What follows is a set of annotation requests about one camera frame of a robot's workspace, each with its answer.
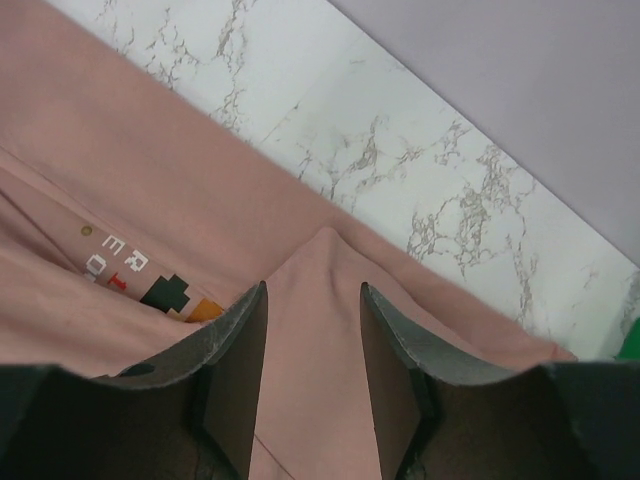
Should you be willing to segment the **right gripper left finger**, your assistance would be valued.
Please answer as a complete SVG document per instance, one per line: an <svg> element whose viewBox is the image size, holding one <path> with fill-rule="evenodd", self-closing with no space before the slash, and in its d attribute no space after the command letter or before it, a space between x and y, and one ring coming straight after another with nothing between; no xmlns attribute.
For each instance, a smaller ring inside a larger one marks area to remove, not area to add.
<svg viewBox="0 0 640 480"><path fill-rule="evenodd" d="M226 467L229 479L249 475L268 322L264 281L228 310L166 350L115 376L96 381L133 390L166 392L195 386L189 426Z"/></svg>

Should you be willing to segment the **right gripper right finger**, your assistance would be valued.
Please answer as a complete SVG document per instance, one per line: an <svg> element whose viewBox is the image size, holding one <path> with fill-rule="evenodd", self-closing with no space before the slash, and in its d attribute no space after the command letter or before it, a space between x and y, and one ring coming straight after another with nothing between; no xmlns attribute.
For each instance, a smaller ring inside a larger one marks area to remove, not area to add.
<svg viewBox="0 0 640 480"><path fill-rule="evenodd" d="M515 371L421 327L369 284L360 325L383 478L544 478Z"/></svg>

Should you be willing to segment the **pink t shirt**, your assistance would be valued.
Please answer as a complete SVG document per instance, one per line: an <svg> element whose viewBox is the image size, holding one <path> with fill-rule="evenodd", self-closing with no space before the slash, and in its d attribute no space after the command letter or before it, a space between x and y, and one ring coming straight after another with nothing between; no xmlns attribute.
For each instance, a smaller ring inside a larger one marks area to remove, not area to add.
<svg viewBox="0 0 640 480"><path fill-rule="evenodd" d="M580 474L557 344L420 266L42 1L1 5L1 475L229 479L166 392L96 381L264 281L246 479L385 479L361 287L526 385L542 479Z"/></svg>

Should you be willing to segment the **green plastic bin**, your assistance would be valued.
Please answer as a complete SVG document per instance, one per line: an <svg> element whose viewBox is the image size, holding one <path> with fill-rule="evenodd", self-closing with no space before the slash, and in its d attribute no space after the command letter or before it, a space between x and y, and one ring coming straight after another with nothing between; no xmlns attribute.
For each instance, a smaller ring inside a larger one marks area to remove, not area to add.
<svg viewBox="0 0 640 480"><path fill-rule="evenodd" d="M613 359L615 361L639 361L640 360L640 318L629 320L621 327L623 339L618 352Z"/></svg>

